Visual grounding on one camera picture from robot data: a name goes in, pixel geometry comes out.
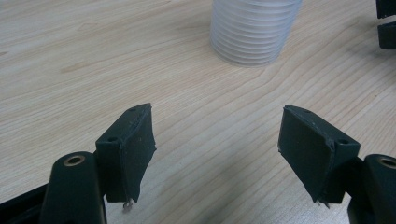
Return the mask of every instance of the white plastic container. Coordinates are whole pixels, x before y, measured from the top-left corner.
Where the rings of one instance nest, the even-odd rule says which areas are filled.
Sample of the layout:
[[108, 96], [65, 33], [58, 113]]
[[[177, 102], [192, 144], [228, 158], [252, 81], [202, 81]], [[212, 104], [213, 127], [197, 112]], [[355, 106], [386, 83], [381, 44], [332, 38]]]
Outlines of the white plastic container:
[[224, 60], [263, 66], [279, 56], [302, 0], [213, 0], [210, 41]]

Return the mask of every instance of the wooden table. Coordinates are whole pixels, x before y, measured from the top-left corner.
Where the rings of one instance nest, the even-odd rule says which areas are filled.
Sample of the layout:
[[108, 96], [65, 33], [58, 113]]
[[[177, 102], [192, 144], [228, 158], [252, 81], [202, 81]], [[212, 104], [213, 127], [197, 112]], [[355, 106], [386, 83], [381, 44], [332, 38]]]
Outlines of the wooden table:
[[305, 0], [279, 59], [225, 63], [211, 0], [1, 1], [0, 202], [49, 180], [127, 108], [152, 103], [157, 148], [138, 204], [109, 223], [348, 223], [277, 152], [282, 107], [310, 109], [396, 156], [396, 52], [374, 0]]

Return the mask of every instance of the wood grain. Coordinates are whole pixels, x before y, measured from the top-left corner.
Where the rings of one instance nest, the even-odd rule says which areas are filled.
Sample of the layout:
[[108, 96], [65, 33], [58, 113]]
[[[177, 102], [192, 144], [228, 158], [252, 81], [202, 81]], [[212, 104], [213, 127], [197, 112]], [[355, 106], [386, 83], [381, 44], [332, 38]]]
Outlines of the wood grain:
[[0, 202], [151, 102], [157, 152], [109, 223], [348, 223], [312, 203], [277, 152], [282, 107], [306, 107], [396, 156], [396, 52], [375, 2], [306, 0], [279, 59], [242, 68], [209, 44], [211, 0], [0, 1]]

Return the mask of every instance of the plastic cup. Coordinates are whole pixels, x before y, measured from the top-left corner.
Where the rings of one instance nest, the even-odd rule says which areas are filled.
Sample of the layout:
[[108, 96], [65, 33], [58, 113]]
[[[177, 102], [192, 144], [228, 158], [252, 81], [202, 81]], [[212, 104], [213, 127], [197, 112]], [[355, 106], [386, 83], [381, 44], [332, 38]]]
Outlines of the plastic cup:
[[224, 60], [263, 66], [279, 56], [302, 0], [214, 0], [210, 42]]

